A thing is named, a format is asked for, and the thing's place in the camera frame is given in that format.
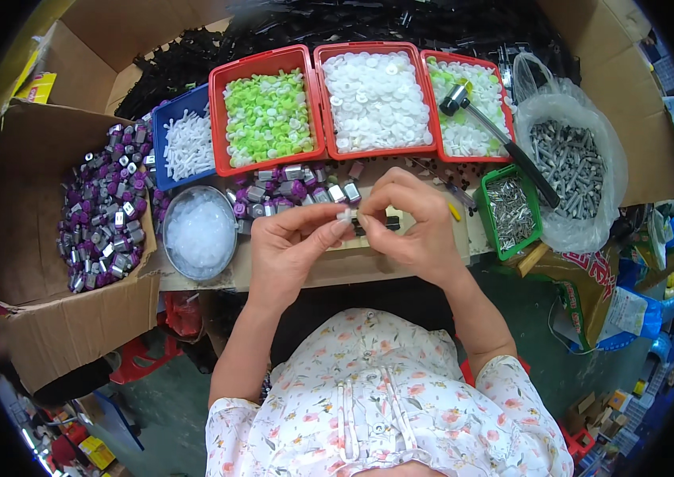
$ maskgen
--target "blue plastic bin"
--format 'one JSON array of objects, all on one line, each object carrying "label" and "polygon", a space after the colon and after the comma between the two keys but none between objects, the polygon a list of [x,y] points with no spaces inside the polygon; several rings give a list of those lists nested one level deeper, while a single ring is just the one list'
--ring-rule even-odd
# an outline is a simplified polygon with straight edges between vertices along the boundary
[{"label": "blue plastic bin", "polygon": [[178,98],[169,103],[159,106],[154,111],[153,131],[154,131],[154,154],[157,166],[157,187],[163,191],[169,188],[183,186],[194,182],[195,180],[215,175],[215,169],[207,170],[203,173],[195,174],[191,177],[182,178],[180,181],[174,181],[168,177],[168,170],[165,168],[165,148],[168,146],[168,130],[163,127],[170,123],[170,119],[179,120],[184,117],[184,109],[189,112],[194,111],[199,115],[204,115],[204,107],[207,105],[209,95],[207,93],[208,84],[204,84],[191,91],[185,92]]}]

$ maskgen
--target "white blouse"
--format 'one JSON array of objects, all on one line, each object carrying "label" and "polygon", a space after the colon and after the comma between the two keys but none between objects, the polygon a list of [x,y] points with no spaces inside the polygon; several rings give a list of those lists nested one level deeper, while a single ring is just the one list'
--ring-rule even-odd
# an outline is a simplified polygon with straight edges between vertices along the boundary
[{"label": "white blouse", "polygon": [[476,388],[444,330],[342,311],[271,372],[262,406],[222,398],[207,419],[207,473],[337,475],[416,460],[444,475],[572,475],[562,434],[517,359]]}]

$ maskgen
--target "plastic bag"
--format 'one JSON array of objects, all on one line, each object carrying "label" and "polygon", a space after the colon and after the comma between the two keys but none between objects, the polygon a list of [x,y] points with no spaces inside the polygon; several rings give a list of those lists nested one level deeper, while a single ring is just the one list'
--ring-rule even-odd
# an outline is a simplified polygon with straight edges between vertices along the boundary
[{"label": "plastic bag", "polygon": [[[546,84],[536,88],[530,62],[538,65]],[[544,233],[541,240],[557,252],[592,253],[609,238],[610,226],[618,218],[618,207],[628,187],[626,153],[612,125],[591,102],[586,93],[569,79],[555,79],[541,60],[521,52],[513,68],[515,97],[519,100],[515,120],[517,144],[535,161],[530,130],[534,124],[556,120],[562,125],[590,129],[606,171],[602,183],[599,210],[592,219],[565,218],[542,205]]]}]

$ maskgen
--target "screwdriver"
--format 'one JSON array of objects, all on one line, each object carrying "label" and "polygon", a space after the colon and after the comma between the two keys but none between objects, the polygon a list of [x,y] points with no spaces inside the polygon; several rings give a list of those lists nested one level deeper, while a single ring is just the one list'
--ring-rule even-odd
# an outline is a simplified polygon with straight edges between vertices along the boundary
[{"label": "screwdriver", "polygon": [[473,199],[469,194],[467,194],[464,190],[461,188],[457,187],[454,185],[453,182],[449,181],[446,178],[440,177],[440,175],[435,172],[434,170],[430,169],[429,167],[425,166],[424,164],[420,163],[416,159],[411,159],[415,163],[417,163],[419,166],[423,167],[424,169],[427,169],[429,172],[435,174],[440,180],[443,181],[445,184],[446,190],[448,190],[452,196],[456,197],[456,200],[464,204],[466,207],[469,208],[476,208],[477,203],[475,202],[475,199]]}]

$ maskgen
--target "wire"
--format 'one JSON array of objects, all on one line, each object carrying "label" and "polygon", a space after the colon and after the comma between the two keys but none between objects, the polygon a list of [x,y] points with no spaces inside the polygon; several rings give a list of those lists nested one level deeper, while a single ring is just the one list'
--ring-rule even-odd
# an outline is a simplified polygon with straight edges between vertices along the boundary
[{"label": "wire", "polygon": [[567,351],[568,351],[570,354],[574,354],[574,355],[576,355],[576,356],[578,356],[578,357],[581,357],[581,356],[583,356],[583,355],[585,355],[585,354],[589,354],[589,353],[591,353],[592,351],[597,351],[597,350],[599,350],[599,348],[592,348],[592,349],[588,349],[587,351],[581,351],[580,353],[577,352],[577,351],[573,351],[573,350],[567,345],[567,343],[565,343],[565,340],[562,339],[562,338],[560,338],[560,337],[557,335],[557,333],[556,333],[556,332],[554,331],[554,329],[552,328],[552,311],[554,311],[554,306],[557,304],[557,302],[558,302],[559,300],[560,300],[559,297],[557,297],[556,299],[554,299],[554,303],[552,303],[552,307],[549,309],[549,316],[546,318],[546,326],[547,326],[547,328],[549,328],[549,331],[552,333],[552,336],[554,336],[555,338],[557,338],[557,341],[559,341],[560,343],[562,343],[562,346],[564,346],[565,348],[567,348]]}]

